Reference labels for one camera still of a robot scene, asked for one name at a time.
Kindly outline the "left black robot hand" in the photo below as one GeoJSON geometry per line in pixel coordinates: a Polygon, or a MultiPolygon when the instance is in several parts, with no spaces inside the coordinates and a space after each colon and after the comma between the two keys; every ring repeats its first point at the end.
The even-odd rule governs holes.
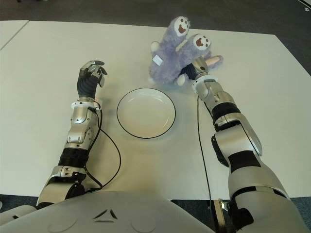
{"type": "Polygon", "coordinates": [[[95,98],[97,85],[104,86],[104,76],[107,75],[103,67],[104,62],[91,60],[83,65],[79,71],[77,91],[80,98],[95,98]]]}

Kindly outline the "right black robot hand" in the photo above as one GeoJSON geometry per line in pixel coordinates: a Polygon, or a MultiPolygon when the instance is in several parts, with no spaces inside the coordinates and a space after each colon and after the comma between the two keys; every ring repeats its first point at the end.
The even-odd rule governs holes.
{"type": "Polygon", "coordinates": [[[208,75],[208,73],[208,66],[202,56],[194,59],[181,71],[181,74],[187,75],[190,80],[197,80],[202,75],[208,75]]]}

